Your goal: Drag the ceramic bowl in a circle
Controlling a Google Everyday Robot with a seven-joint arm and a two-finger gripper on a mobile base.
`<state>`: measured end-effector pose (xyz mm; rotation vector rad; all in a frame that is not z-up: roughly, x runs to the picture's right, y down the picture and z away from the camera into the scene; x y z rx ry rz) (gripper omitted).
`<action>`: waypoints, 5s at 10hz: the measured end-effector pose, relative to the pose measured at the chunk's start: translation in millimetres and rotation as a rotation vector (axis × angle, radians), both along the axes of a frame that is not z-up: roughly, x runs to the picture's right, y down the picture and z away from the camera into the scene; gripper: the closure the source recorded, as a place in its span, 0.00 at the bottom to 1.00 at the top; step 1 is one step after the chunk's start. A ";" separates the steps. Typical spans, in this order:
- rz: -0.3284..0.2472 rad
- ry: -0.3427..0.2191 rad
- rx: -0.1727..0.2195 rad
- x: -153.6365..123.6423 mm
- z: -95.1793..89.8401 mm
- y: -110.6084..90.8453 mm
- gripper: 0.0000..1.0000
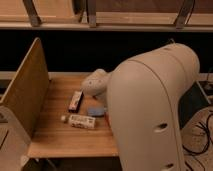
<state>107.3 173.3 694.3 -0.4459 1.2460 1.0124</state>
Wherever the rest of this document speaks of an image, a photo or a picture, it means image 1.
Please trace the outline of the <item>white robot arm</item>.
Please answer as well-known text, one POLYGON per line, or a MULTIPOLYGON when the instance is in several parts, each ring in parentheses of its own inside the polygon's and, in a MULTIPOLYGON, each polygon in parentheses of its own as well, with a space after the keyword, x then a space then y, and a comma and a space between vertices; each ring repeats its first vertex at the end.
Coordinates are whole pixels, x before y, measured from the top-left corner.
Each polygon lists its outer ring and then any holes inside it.
POLYGON ((199 74, 196 53, 172 43, 98 69, 83 92, 107 106, 123 171, 185 171, 178 105, 199 74))

